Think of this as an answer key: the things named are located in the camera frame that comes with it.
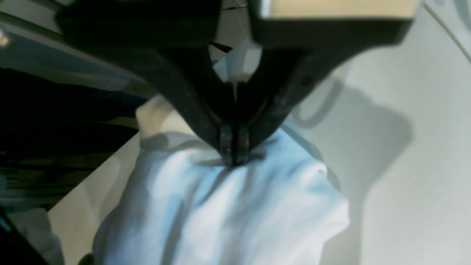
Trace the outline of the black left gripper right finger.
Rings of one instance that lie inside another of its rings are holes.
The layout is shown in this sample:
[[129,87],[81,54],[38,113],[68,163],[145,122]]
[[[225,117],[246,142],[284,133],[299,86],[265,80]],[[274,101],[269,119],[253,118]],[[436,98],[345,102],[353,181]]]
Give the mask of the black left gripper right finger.
[[343,62],[394,45],[409,29],[418,0],[249,0],[259,65],[237,84],[234,165],[266,140],[288,114]]

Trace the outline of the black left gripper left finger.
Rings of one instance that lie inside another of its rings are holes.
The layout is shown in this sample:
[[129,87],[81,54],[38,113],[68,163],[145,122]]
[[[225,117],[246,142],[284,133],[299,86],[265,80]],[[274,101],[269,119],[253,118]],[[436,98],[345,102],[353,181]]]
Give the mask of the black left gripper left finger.
[[193,132],[236,165],[232,89],[213,69],[220,0],[75,0],[55,21],[78,50],[143,79]]

